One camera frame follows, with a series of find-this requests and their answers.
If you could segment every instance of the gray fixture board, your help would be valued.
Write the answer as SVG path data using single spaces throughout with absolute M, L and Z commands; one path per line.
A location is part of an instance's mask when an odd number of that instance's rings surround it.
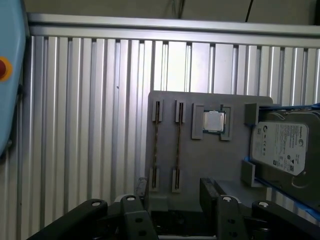
M 182 211 L 200 211 L 199 181 L 202 177 L 215 180 L 240 181 L 241 162 L 249 155 L 250 128 L 245 122 L 245 104 L 270 105 L 270 97 L 164 92 L 153 91 L 148 99 L 146 137 L 146 176 L 152 172 L 155 155 L 154 102 L 161 101 L 162 121 L 158 124 L 156 144 L 156 167 L 158 185 L 150 191 L 150 207 Z M 173 172 L 176 166 L 178 124 L 176 123 L 177 102 L 185 104 L 185 122 L 182 121 L 180 136 L 180 191 L 173 192 Z M 194 106 L 204 110 L 221 110 L 221 105 L 233 109 L 232 138 L 223 140 L 218 134 L 203 133 L 202 139 L 192 139 Z

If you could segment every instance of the aluminum panel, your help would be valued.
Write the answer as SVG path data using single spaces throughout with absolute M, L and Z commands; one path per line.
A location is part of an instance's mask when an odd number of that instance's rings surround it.
M 210 44 L 193 43 L 191 50 L 190 91 L 208 93 L 210 67 Z
M 26 239 L 86 199 L 111 203 L 134 191 L 151 90 L 320 102 L 314 28 L 31 16 L 16 144 L 0 161 L 4 240 Z M 296 209 L 271 190 L 268 198 Z
M 184 92 L 186 89 L 186 42 L 169 42 L 167 91 Z
M 292 199 L 288 198 L 287 196 L 283 195 L 282 193 L 278 192 L 276 189 L 271 189 L 267 192 L 266 196 L 267 200 L 275 202 L 276 204 L 280 205 L 281 207 L 297 214 L 298 216 L 308 220 L 309 222 L 319 225 L 319 222 L 311 216 L 306 209 L 300 208 L 300 204 L 296 204 Z
M 233 69 L 233 45 L 215 45 L 214 59 L 214 94 L 231 94 L 232 69 Z
M 246 87 L 246 57 L 247 46 L 239 45 L 236 61 L 236 94 L 244 95 Z

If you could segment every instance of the white wall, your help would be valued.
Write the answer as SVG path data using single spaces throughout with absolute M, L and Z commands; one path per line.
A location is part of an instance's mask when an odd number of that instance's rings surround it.
M 171 0 L 24 0 L 34 13 L 172 18 Z M 244 22 L 250 0 L 186 0 L 183 19 Z M 316 0 L 254 0 L 249 22 L 310 25 Z

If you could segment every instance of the hard drive label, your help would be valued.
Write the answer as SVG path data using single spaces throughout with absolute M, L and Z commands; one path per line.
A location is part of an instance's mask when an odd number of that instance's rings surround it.
M 305 169 L 308 127 L 261 121 L 253 129 L 251 157 L 297 176 Z

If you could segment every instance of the black cable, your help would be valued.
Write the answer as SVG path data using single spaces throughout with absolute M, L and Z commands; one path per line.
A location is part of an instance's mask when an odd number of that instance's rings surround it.
M 249 4 L 248 12 L 246 13 L 245 22 L 248 22 L 249 15 L 250 15 L 250 12 L 251 12 L 251 7 L 252 7 L 252 4 L 253 4 L 253 3 L 254 3 L 254 0 L 251 0 L 251 1 L 250 1 L 250 4 Z
M 180 0 L 178 19 L 182 18 L 182 14 L 184 13 L 184 9 L 185 9 L 185 3 L 186 3 L 186 0 Z

